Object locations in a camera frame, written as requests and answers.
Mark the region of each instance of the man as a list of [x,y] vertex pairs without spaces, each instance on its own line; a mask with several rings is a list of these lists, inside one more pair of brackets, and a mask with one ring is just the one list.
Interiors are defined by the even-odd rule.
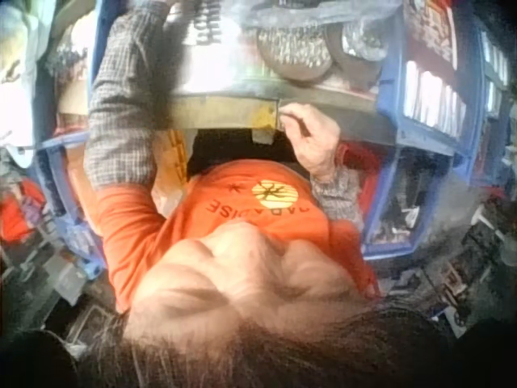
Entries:
[[116,338],[103,335],[83,359],[82,384],[414,382],[439,359],[440,337],[424,318],[370,302],[357,177],[334,164],[340,130],[329,117],[281,109],[310,183],[278,163],[237,160],[195,176],[169,219],[157,213],[151,80],[170,3],[115,22],[95,81],[85,169],[126,314],[110,327]]

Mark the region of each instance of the orange long-sleeve shirt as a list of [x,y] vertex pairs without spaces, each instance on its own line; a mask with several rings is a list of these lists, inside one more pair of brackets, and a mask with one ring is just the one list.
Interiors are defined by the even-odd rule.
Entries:
[[215,167],[190,182],[186,198],[167,220],[141,185],[101,189],[98,202],[104,252],[121,310],[131,306],[142,277],[177,241],[203,237],[237,217],[279,240],[314,243],[348,270],[360,291],[375,283],[355,226],[330,221],[309,183],[278,163],[241,160]]

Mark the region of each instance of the clutter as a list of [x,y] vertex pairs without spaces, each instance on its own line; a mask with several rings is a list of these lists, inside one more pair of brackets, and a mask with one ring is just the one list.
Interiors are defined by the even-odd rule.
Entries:
[[405,152],[390,189],[380,225],[372,237],[373,244],[408,243],[418,226],[421,209],[437,168],[425,154]]

